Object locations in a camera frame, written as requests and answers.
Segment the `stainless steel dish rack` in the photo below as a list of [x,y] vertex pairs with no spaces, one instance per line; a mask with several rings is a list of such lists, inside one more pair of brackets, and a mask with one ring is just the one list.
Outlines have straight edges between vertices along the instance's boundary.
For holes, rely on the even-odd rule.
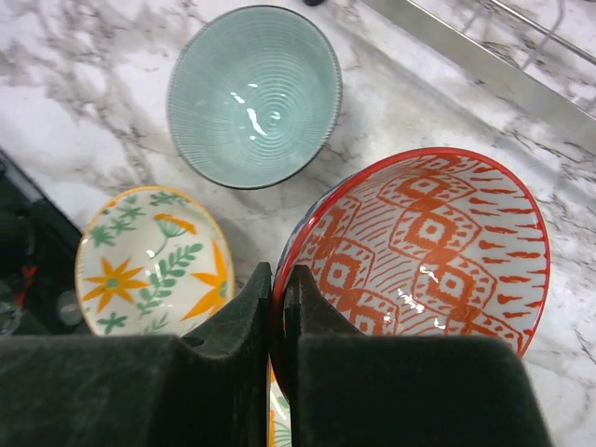
[[514,102],[563,137],[595,152],[595,116],[411,1],[367,1],[368,7]]

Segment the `teal ribbed bowl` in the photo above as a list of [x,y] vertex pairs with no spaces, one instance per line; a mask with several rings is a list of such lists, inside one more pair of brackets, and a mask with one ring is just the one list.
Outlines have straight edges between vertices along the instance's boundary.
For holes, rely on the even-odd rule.
[[185,45],[172,70],[172,141],[199,175],[254,190],[309,164],[339,117],[343,80],[327,36],[285,7],[224,13]]

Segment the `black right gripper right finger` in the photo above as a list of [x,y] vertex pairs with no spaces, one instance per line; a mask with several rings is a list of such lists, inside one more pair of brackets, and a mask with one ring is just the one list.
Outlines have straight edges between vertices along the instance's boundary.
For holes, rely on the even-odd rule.
[[285,290],[296,446],[548,446],[522,363],[486,336],[369,336],[305,266]]

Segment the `orange flower bowl left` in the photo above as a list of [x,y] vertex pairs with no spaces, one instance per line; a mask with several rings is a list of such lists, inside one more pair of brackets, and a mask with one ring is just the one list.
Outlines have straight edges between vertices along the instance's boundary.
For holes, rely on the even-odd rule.
[[236,295],[220,226],[178,190],[144,186],[102,207],[75,257],[75,291],[99,336],[185,336]]

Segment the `black mounting rail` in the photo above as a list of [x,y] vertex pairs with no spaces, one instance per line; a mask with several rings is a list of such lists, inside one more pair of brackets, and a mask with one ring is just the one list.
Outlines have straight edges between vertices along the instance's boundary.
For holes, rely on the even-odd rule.
[[81,232],[1,153],[1,334],[89,334],[75,294]]

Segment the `orange flower bowl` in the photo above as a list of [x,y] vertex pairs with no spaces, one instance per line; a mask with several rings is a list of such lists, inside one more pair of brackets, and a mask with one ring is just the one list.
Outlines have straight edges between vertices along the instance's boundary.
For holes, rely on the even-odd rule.
[[290,404],[282,394],[273,368],[269,367],[269,447],[291,447]]
[[75,257],[75,291],[99,336],[185,336],[236,295],[220,226],[178,190],[144,186],[102,207]]

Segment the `orange flower bowl middle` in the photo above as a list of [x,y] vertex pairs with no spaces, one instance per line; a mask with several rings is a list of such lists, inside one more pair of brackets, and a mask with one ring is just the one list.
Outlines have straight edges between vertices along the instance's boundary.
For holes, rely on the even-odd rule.
[[273,368],[269,367],[269,447],[291,447],[290,404],[282,394]]

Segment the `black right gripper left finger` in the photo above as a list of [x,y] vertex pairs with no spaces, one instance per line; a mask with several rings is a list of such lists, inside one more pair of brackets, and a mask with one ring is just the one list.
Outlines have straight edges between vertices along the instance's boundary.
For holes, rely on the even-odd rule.
[[5,446],[265,446],[271,269],[192,332],[1,341]]

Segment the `red patterned bowl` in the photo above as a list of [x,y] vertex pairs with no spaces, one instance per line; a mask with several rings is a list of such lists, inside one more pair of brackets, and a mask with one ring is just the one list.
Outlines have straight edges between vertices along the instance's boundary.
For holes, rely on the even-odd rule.
[[294,227],[273,287],[271,361],[291,391],[282,307],[292,269],[369,335],[489,335],[519,355],[544,310],[550,247],[525,184],[453,147],[384,158],[322,196]]

